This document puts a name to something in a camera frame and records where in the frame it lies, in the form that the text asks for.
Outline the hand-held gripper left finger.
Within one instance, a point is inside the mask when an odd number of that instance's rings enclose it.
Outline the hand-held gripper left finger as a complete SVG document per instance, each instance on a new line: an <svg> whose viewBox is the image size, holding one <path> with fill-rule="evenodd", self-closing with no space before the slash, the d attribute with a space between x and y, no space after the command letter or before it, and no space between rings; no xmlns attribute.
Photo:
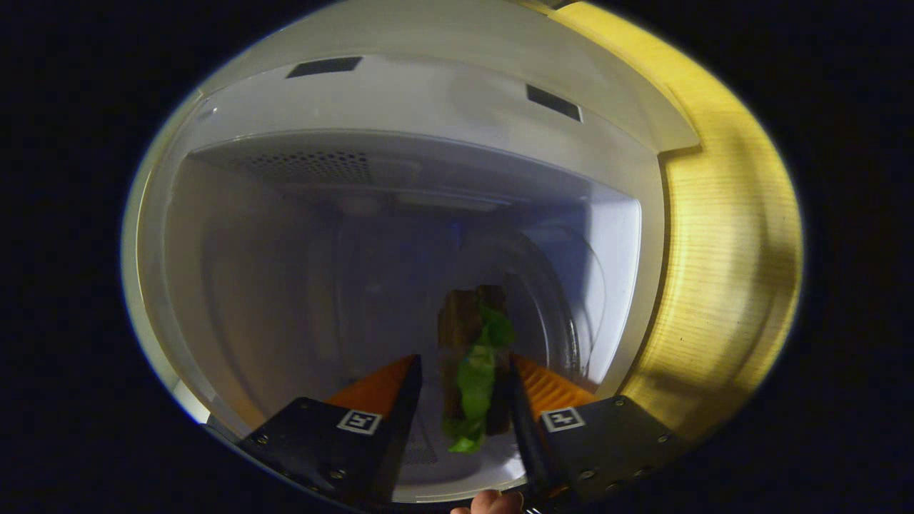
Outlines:
<svg viewBox="0 0 914 514"><path fill-rule="evenodd" d="M299 397L238 443L258 464L357 511L391 504L423 383L398 359L328 400Z"/></svg>

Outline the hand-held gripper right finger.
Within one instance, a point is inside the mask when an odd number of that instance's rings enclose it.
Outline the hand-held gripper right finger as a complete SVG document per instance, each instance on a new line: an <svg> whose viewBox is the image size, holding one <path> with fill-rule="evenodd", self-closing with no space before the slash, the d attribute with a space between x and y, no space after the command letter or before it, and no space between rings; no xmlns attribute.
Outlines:
<svg viewBox="0 0 914 514"><path fill-rule="evenodd" d="M532 359L511 357L509 383L529 504L596 503L688 452L635 400L598 399Z"/></svg>

